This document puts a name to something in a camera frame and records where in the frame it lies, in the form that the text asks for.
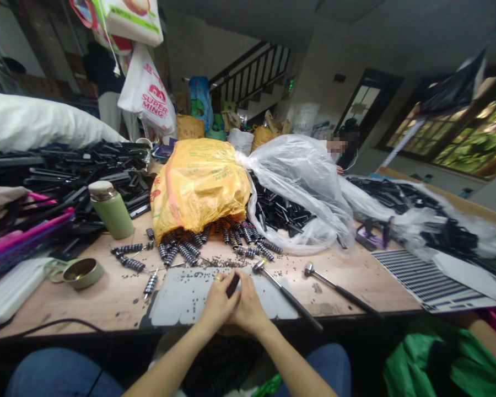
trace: blue jeans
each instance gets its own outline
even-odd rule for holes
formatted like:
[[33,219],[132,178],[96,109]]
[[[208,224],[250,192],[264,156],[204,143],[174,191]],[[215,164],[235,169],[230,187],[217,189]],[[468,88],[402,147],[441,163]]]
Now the blue jeans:
[[[322,346],[306,360],[339,397],[351,396],[351,365],[342,346]],[[72,350],[59,347],[39,350],[22,360],[9,380],[6,397],[85,397],[99,370],[96,363]],[[124,392],[104,372],[91,397],[119,397]],[[274,396],[290,397],[284,383]]]

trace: doorway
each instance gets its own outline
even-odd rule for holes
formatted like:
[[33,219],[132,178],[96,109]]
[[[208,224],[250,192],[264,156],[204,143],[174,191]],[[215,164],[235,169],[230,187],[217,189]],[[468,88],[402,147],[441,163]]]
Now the doorway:
[[335,131],[338,131],[346,120],[355,118],[360,127],[360,148],[403,80],[403,77],[394,74],[366,68]]

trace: hammer head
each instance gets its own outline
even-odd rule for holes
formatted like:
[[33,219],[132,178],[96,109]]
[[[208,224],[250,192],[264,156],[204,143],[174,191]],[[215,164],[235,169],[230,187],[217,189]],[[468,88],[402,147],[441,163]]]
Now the hammer head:
[[252,268],[252,271],[255,273],[255,274],[259,274],[261,273],[261,270],[265,267],[265,261],[264,259],[261,259],[260,261],[258,261],[254,267]]
[[305,266],[305,276],[309,277],[314,274],[314,264],[312,264],[311,261],[307,262],[307,265]]

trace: hammer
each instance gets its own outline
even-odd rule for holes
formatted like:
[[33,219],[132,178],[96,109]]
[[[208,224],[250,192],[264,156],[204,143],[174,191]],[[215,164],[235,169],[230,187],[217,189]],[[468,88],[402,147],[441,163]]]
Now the hammer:
[[351,303],[355,304],[358,306],[360,309],[365,311],[366,313],[370,313],[377,317],[380,320],[384,320],[384,315],[382,313],[377,312],[375,309],[373,309],[370,305],[365,303],[363,300],[360,298],[357,298],[355,295],[351,294],[348,290],[334,284],[333,282],[329,281],[325,277],[323,277],[321,274],[319,274],[317,271],[314,270],[314,265],[312,264],[311,261],[307,262],[307,266],[305,267],[305,276],[315,276],[319,278],[321,281],[324,281],[326,284],[330,285],[333,287],[341,296],[343,296],[345,299],[350,301]]
[[273,278],[270,273],[268,273],[268,271],[265,269],[264,260],[258,261],[254,265],[252,271],[255,274],[264,273],[273,282],[273,284],[277,287],[277,289],[281,291],[283,296],[285,296],[285,298],[294,307],[294,309],[300,312],[301,315],[305,317],[310,322],[310,324],[316,329],[316,331],[323,332],[324,327],[307,311],[307,309],[303,307],[301,303],[299,303],[299,301],[296,298],[294,298],[294,296],[290,292],[288,292],[285,288],[283,288],[283,286],[279,284],[277,280]]

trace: green water bottle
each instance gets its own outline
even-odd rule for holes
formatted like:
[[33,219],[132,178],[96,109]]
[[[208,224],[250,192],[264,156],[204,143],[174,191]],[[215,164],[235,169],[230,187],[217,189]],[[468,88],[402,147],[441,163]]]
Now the green water bottle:
[[90,202],[116,240],[134,233],[134,225],[128,214],[123,198],[108,181],[97,181],[88,185]]

